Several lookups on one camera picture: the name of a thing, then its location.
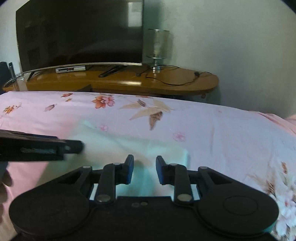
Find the curved tv base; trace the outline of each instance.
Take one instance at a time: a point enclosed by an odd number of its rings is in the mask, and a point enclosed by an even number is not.
[[[51,66],[51,67],[46,67],[46,68],[40,68],[40,69],[32,69],[28,71],[22,72],[22,74],[25,73],[30,73],[30,72],[36,72],[40,70],[45,70],[45,69],[53,69],[53,68],[63,68],[63,67],[73,67],[73,66],[81,66],[81,65],[126,65],[126,66],[142,66],[142,63],[125,63],[125,62],[98,62],[98,63],[80,63],[80,64],[65,64],[65,65],[57,65],[57,66]]]

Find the orange flower print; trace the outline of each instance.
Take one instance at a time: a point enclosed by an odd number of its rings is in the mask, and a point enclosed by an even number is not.
[[[106,108],[106,105],[113,106],[115,104],[113,96],[97,96],[93,101],[96,104],[95,108]]]
[[[6,107],[3,112],[5,112],[5,114],[7,115],[10,112],[12,112],[14,109],[15,109],[15,106],[14,105],[13,106],[9,106],[9,107]]]

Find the black speaker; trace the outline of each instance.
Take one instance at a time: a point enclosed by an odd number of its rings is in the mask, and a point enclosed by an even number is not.
[[[0,87],[11,79],[11,73],[6,62],[0,62]]]

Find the light blue cloth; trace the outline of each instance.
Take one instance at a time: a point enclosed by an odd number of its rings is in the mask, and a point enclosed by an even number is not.
[[[81,140],[85,144],[84,151],[79,155],[69,154],[65,162],[50,163],[51,167],[45,171],[44,175],[47,177],[43,177],[43,182],[84,165],[90,165],[93,169],[102,169],[109,163],[124,163],[126,157],[132,154],[135,164],[131,183],[117,185],[116,195],[173,196],[172,186],[159,184],[155,159],[160,155],[168,164],[178,163],[188,166],[188,152],[175,143],[116,136],[95,129],[86,121],[73,130],[69,139]]]

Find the table lamp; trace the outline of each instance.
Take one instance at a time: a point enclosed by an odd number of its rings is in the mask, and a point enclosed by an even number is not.
[[[154,59],[153,73],[160,71],[158,61],[167,57],[169,33],[168,30],[148,29],[146,56]]]

